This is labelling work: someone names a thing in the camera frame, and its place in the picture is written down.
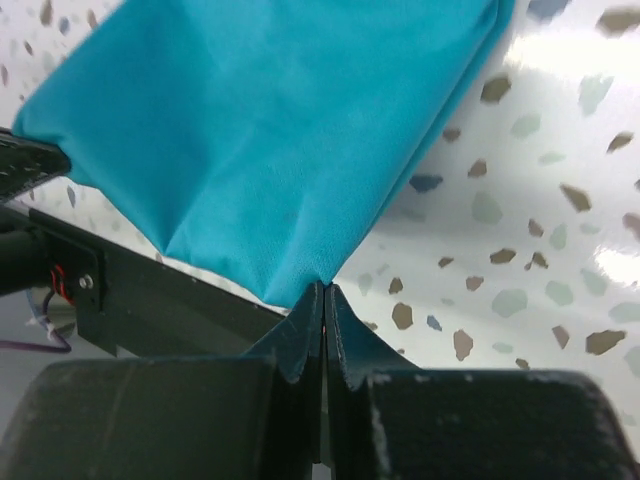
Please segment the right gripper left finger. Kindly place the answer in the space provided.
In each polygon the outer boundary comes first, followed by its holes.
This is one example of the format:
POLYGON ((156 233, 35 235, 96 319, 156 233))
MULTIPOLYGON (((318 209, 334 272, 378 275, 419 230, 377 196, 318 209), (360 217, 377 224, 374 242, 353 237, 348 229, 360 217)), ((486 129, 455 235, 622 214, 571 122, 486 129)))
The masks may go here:
POLYGON ((1 442, 5 479, 308 479, 320 460, 321 284, 245 353, 60 362, 1 442))

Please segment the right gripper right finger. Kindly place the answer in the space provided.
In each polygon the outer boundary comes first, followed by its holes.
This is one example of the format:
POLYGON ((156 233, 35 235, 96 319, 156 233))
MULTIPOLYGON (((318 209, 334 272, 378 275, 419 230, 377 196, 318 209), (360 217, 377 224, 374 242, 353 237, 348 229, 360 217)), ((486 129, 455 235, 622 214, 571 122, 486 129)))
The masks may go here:
POLYGON ((635 479, 616 415, 566 370, 422 369, 324 300, 327 395, 338 479, 635 479))

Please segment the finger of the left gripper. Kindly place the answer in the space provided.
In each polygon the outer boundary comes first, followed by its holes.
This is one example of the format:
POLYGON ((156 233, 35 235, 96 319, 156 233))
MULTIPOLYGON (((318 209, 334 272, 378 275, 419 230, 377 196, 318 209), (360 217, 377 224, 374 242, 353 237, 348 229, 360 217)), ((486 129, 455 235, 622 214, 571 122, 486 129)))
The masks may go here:
POLYGON ((70 159, 56 146, 0 134, 0 194, 6 203, 19 195, 71 171, 70 159))

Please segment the teal t shirt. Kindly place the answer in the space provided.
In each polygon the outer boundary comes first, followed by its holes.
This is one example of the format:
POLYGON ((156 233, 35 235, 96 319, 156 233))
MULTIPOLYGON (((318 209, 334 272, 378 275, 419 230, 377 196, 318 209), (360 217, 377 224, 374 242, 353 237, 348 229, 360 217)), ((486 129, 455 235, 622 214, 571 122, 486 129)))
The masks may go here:
POLYGON ((19 110, 165 256, 291 307, 407 183, 510 1, 126 1, 19 110))

